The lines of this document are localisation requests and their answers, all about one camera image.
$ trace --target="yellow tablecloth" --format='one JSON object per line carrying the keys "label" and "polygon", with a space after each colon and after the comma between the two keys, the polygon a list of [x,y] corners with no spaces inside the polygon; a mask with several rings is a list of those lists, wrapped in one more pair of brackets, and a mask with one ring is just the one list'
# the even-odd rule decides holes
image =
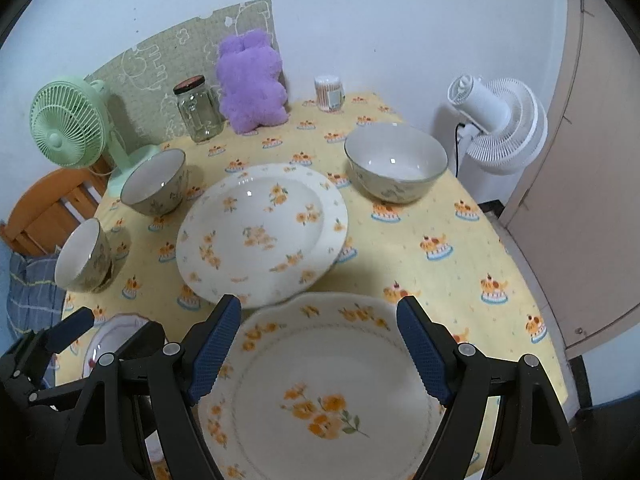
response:
{"label": "yellow tablecloth", "polygon": [[[96,217],[113,250],[113,282],[98,294],[68,294],[64,315],[85,305],[94,310],[99,326],[116,314],[132,312],[159,321],[168,340],[180,341],[212,309],[200,300],[193,310],[174,257],[178,228],[194,199],[228,176],[230,164],[310,160],[312,169],[329,173],[340,187],[349,213],[346,246],[312,290],[354,292],[392,303],[413,294],[432,320],[486,355],[511,360],[528,352],[537,355],[564,402],[566,387],[540,311],[491,224],[455,177],[446,171],[423,199],[404,207],[372,202],[348,182],[344,136],[371,121],[401,119],[376,95],[361,94],[348,96],[338,114],[302,102],[292,105],[289,122],[282,126],[247,136],[226,127],[203,145],[189,138],[172,140],[171,147],[187,155],[187,199],[175,212],[154,219],[105,196]],[[190,310],[181,307],[185,303]],[[81,376],[95,330],[59,355],[58,384]],[[470,472],[485,462],[496,415],[497,403],[490,399]]]}

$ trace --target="blue plaid cushion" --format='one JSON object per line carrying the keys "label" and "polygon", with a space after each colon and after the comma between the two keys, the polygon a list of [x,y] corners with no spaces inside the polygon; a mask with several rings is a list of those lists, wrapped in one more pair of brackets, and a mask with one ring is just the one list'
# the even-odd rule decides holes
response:
{"label": "blue plaid cushion", "polygon": [[[14,339],[33,330],[50,328],[62,318],[65,294],[53,281],[58,256],[27,258],[14,253],[9,263],[10,284],[6,299],[7,327]],[[43,384],[55,384],[55,356],[47,368]]]}

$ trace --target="small plate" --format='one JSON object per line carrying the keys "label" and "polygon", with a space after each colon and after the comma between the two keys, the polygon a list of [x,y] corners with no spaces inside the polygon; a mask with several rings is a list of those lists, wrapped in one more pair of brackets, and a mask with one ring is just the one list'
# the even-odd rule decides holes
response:
{"label": "small plate", "polygon": [[202,433],[227,479],[407,480],[440,423],[383,300],[297,296],[240,327]]}
{"label": "small plate", "polygon": [[293,164],[248,168],[209,187],[176,243],[178,269],[201,298],[234,294],[243,307],[279,303],[334,263],[347,208],[322,174]]}
{"label": "small plate", "polygon": [[[147,318],[136,314],[119,314],[113,316],[104,323],[98,332],[94,334],[86,348],[84,364],[82,365],[82,377],[88,377],[91,370],[102,354],[115,352],[149,321]],[[152,463],[160,462],[164,458],[158,432],[154,431],[145,439],[146,451]]]}

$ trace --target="purple plush toy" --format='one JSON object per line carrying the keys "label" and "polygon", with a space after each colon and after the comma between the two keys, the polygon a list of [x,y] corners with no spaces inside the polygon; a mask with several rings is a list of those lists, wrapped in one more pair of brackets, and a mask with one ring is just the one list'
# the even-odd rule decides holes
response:
{"label": "purple plush toy", "polygon": [[287,91],[278,82],[282,58],[271,48],[270,36],[256,28],[220,43],[216,74],[222,86],[220,112],[237,134],[257,126],[276,126],[289,116],[283,104]]}

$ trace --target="glass jar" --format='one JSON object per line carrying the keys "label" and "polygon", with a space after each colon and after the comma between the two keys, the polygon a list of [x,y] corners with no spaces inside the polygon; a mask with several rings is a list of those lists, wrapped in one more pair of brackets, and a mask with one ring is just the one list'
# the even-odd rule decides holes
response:
{"label": "glass jar", "polygon": [[193,142],[204,142],[225,126],[218,97],[205,83],[203,75],[191,77],[174,87],[178,110]]}

